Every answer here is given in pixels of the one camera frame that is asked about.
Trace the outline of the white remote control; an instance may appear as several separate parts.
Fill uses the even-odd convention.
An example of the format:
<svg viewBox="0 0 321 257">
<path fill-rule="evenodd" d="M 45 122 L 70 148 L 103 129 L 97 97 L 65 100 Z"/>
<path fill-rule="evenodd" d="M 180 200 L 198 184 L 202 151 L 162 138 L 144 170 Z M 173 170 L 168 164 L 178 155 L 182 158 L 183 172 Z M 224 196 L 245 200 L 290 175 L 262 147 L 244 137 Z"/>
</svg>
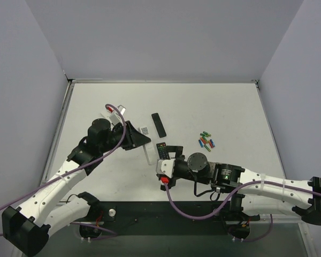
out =
<svg viewBox="0 0 321 257">
<path fill-rule="evenodd" d="M 140 126 L 139 132 L 147 137 L 150 136 L 147 126 Z M 148 165 L 155 165 L 157 158 L 156 158 L 156 152 L 154 149 L 154 145 L 152 144 L 152 142 L 149 142 L 149 143 L 143 145 L 143 150 L 144 150 Z"/>
</svg>

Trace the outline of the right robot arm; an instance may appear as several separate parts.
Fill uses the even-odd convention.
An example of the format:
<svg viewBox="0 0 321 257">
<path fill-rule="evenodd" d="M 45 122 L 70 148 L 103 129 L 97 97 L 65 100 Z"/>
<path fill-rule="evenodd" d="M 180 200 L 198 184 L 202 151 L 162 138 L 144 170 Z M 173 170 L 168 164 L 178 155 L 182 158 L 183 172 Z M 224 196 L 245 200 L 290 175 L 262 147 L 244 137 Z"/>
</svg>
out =
<svg viewBox="0 0 321 257">
<path fill-rule="evenodd" d="M 202 153 L 186 158 L 181 146 L 156 145 L 159 159 L 156 173 L 163 191 L 177 180 L 210 186 L 210 193 L 225 194 L 223 205 L 232 213 L 297 216 L 321 226 L 321 178 L 290 180 L 253 172 L 241 166 L 210 162 Z"/>
</svg>

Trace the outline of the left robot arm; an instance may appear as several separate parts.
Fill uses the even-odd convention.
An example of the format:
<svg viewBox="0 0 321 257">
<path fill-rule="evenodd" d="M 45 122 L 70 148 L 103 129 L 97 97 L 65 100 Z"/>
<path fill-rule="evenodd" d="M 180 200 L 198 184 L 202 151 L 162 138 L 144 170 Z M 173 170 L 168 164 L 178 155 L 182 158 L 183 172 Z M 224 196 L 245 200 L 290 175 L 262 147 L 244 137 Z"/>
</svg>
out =
<svg viewBox="0 0 321 257">
<path fill-rule="evenodd" d="M 87 136 L 71 151 L 55 175 L 30 198 L 17 207 L 2 212 L 3 236 L 26 256 L 35 256 L 53 233 L 84 217 L 94 220 L 99 213 L 98 200 L 77 200 L 55 210 L 56 204 L 80 181 L 100 165 L 103 156 L 121 147 L 132 150 L 151 142 L 130 121 L 111 125 L 96 119 Z"/>
</svg>

